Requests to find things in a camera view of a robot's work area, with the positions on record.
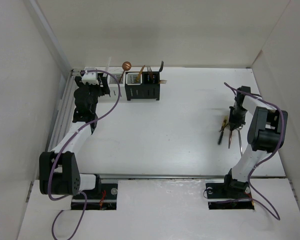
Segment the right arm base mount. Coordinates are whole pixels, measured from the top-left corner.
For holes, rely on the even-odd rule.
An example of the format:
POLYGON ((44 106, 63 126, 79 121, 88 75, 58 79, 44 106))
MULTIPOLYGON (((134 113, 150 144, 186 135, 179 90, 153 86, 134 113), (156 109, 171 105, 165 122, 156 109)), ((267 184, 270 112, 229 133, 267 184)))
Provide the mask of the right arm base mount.
POLYGON ((245 190, 226 189, 223 183, 208 182, 206 197, 209 210, 254 210, 250 192, 245 190))

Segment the white chopstick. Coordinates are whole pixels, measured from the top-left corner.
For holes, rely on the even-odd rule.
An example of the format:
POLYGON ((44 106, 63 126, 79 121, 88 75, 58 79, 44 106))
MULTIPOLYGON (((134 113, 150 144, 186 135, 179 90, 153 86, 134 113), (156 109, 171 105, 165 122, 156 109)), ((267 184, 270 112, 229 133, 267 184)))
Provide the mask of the white chopstick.
MULTIPOLYGON (((108 58, 107 65, 105 66, 105 69, 104 69, 106 72, 109 71, 109 67, 110 67, 110 64, 111 64, 111 60, 112 60, 112 57, 110 56, 110 57, 108 58)), ((103 77, 107 77, 107 76, 108 76, 107 73, 104 73, 104 74, 103 74, 103 77)))

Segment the aluminium rail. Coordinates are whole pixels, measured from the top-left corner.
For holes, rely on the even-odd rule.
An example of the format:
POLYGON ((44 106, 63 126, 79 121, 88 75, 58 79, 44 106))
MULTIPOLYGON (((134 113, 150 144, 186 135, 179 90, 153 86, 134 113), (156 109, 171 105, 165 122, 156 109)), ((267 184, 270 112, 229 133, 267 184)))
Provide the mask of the aluminium rail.
POLYGON ((102 179, 125 180, 175 180, 175 179, 224 179, 224 175, 157 175, 157 174, 110 174, 100 173, 102 179))
POLYGON ((51 131, 43 152, 51 152, 69 131, 75 109, 74 92, 78 88, 75 77, 77 77, 78 74, 79 71, 77 69, 72 69, 68 74, 62 98, 59 99, 56 104, 55 117, 51 122, 51 131))

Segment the silver spoon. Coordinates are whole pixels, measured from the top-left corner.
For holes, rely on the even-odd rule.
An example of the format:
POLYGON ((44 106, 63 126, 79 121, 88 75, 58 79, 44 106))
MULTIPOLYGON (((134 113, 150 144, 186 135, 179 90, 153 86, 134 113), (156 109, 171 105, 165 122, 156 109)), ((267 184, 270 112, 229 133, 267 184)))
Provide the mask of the silver spoon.
POLYGON ((238 143, 239 143, 239 151, 240 151, 240 156, 243 155, 243 146, 242 146, 242 137, 241 137, 241 130, 242 130, 243 126, 238 127, 237 130, 237 134, 238 134, 238 143))

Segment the aluminium rail front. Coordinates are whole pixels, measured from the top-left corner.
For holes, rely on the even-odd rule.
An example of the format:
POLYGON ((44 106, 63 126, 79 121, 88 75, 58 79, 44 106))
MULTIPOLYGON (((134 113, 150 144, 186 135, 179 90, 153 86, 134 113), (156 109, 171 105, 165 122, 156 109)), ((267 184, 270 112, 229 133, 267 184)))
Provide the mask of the aluminium rail front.
POLYGON ((175 179, 224 179, 224 175, 157 175, 157 174, 110 174, 100 173, 102 179, 125 180, 175 180, 175 179))

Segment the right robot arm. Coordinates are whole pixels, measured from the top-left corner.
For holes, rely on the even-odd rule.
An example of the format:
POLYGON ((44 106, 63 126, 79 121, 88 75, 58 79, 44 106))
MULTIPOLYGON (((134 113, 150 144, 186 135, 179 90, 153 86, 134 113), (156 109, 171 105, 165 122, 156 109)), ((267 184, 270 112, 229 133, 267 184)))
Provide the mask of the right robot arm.
POLYGON ((231 131, 246 124, 246 113, 252 114, 247 133, 247 147, 239 162, 230 169, 222 183, 222 193, 233 197, 249 187, 254 170, 268 161, 283 146, 288 122, 288 112, 277 105, 251 93, 249 86, 233 88, 234 105, 230 107, 228 126, 231 131))

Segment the white insert cup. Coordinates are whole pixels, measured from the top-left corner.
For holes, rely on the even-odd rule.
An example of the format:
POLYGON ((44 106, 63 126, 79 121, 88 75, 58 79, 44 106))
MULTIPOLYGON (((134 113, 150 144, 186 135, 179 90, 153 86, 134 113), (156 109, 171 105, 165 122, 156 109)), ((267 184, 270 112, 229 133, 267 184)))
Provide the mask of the white insert cup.
POLYGON ((141 85, 143 82, 142 74, 138 72, 128 72, 125 77, 127 85, 141 85))

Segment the black utensil holder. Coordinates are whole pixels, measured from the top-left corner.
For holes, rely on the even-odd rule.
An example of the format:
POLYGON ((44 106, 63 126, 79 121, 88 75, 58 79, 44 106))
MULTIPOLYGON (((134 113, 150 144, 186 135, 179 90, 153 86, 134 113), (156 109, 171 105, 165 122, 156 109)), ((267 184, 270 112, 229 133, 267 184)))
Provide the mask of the black utensil holder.
POLYGON ((160 73, 154 71, 153 78, 150 79, 148 72, 142 73, 142 84, 140 85, 127 85, 125 83, 126 98, 131 100, 145 100, 154 99, 160 100, 160 73))

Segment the white utensil holder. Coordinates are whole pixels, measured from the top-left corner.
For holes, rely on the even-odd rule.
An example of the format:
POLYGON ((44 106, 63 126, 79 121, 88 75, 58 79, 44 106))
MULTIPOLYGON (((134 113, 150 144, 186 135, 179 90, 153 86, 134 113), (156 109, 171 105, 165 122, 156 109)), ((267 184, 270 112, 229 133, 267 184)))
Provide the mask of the white utensil holder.
MULTIPOLYGON (((125 83, 126 79, 125 76, 121 77, 121 73, 112 73, 117 80, 119 80, 119 86, 120 86, 120 102, 126 102, 127 96, 126 96, 126 90, 125 90, 125 83)), ((108 87, 110 90, 110 94, 105 94, 104 96, 101 96, 99 98, 100 102, 115 102, 118 99, 118 93, 119 88, 117 85, 117 82, 109 75, 106 76, 106 80, 108 83, 108 87)))

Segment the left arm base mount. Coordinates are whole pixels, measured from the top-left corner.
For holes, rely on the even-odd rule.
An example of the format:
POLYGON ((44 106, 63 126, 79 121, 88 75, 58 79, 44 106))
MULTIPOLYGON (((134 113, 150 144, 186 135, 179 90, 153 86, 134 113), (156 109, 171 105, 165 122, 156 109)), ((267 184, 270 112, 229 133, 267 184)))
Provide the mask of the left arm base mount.
POLYGON ((84 190, 86 211, 114 211, 117 209, 119 185, 117 180, 101 179, 94 189, 84 190))

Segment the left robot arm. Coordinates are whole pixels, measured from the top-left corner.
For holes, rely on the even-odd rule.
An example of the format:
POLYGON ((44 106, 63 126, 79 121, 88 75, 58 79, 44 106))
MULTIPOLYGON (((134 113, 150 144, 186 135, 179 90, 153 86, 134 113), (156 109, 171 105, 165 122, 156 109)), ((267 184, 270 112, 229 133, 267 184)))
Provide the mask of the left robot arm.
POLYGON ((90 198, 101 195, 102 186, 97 174, 81 174, 76 156, 96 127, 98 99, 110 93, 108 79, 102 73, 92 72, 74 78, 74 112, 67 134, 51 151, 39 157, 39 188, 43 195, 75 196, 84 191, 90 198))

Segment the aluminium rail left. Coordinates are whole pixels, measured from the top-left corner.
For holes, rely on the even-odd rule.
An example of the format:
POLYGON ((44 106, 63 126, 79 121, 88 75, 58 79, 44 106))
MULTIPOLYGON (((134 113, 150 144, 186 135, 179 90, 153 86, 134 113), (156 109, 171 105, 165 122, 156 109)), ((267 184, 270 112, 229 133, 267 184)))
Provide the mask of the aluminium rail left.
POLYGON ((78 74, 79 71, 77 69, 72 69, 68 74, 62 98, 59 99, 56 104, 55 117, 51 122, 51 131, 43 152, 51 152, 69 131, 75 109, 74 92, 78 88, 75 77, 77 77, 78 74))

